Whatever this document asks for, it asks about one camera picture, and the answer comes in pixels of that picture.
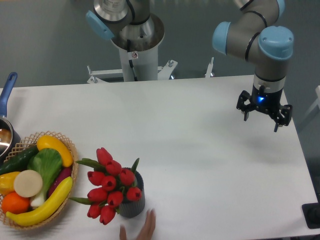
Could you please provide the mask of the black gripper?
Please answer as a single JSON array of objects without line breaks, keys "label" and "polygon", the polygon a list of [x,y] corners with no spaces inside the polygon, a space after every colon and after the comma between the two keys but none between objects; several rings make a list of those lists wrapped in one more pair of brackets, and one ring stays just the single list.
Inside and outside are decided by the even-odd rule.
[{"label": "black gripper", "polygon": [[243,120],[247,121],[252,111],[258,111],[270,116],[275,122],[274,132],[278,128],[288,126],[292,120],[293,106],[281,105],[283,89],[276,92],[265,92],[263,88],[252,87],[251,95],[243,90],[238,97],[236,108],[243,113]]}]

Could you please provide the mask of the person's hand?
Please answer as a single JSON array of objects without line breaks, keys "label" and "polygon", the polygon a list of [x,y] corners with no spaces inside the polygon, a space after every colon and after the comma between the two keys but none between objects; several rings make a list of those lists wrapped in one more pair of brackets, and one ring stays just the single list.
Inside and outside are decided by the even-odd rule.
[{"label": "person's hand", "polygon": [[[146,218],[144,225],[135,237],[136,240],[151,240],[156,229],[156,211],[155,209],[148,210],[146,212]],[[127,240],[127,231],[124,225],[120,226],[119,239]]]}]

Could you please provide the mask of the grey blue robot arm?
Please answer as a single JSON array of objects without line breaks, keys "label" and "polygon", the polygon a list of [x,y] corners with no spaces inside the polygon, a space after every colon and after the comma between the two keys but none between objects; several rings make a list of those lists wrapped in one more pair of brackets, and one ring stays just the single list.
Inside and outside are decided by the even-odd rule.
[{"label": "grey blue robot arm", "polygon": [[[291,105],[281,105],[294,35],[275,23],[285,10],[282,0],[238,0],[242,17],[236,23],[221,22],[212,36],[213,48],[244,59],[255,66],[251,92],[243,91],[237,109],[244,118],[257,111],[268,115],[275,127],[289,125]],[[165,80],[173,68],[158,67],[158,47],[165,36],[164,24],[150,11],[148,0],[96,0],[86,21],[102,39],[119,50],[126,82]]]}]

